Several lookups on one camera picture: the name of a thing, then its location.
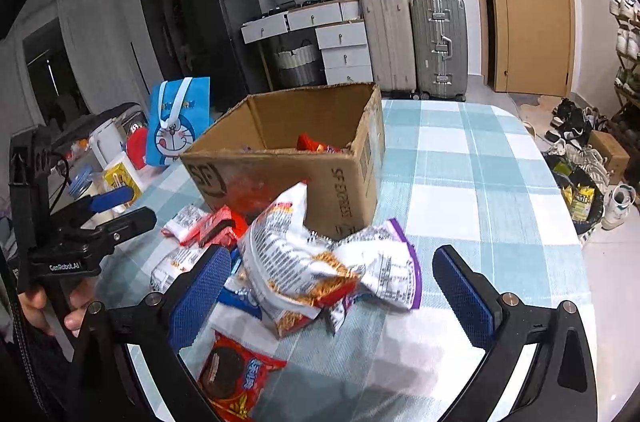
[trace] doraemon face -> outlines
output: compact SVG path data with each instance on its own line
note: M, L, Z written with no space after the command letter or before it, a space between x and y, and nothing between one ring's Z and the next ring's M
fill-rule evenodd
M156 146L158 151L167 159L176 160L178 155L193 144L193 130L183 117L178 117L166 129L156 131Z

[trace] blue jar lid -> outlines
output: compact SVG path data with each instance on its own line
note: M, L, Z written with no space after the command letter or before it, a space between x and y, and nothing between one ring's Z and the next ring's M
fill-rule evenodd
M80 169L79 173L76 177L71 181L69 185L69 194L73 198L78 198L82 193L84 193L89 186L93 183L91 179L91 174L94 169L90 164L85 164Z

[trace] human hand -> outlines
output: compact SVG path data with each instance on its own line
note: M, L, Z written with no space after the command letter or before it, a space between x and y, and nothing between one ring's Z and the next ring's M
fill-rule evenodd
M65 326L78 337L80 325L84 319L84 313L89 303L94 299L95 278L84 278L69 294L69 303L72 312L65 317ZM47 304L47 295L44 288L33 287L27 292L18 295L22 311L27 321L35 328L48 336L53 336L53 328L44 317L43 309Z

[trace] silver suitcase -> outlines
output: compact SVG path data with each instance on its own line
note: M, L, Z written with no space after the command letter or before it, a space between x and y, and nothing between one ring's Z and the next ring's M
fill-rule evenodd
M415 92L410 0L362 0L373 80L383 92Z
M463 0L411 0L418 88L423 99L465 100L468 76Z

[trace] metal screw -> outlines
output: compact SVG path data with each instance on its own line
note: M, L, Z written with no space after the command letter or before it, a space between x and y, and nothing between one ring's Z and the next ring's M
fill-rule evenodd
M145 304L154 307L162 301L162 294L159 292L151 292L145 297Z
M566 312L569 312L570 314L575 314L578 311L578 307L575 306L575 304L571 301L565 301L564 303L562 303L562 308L564 308L564 310Z
M509 305L510 307L514 307L518 303L520 303L520 299L513 292L505 292L504 294L502 294L502 301L504 301L504 303L506 305Z
M86 311L90 314L97 314L100 310L102 310L102 306L102 303L100 303L99 301L94 301L86 308Z

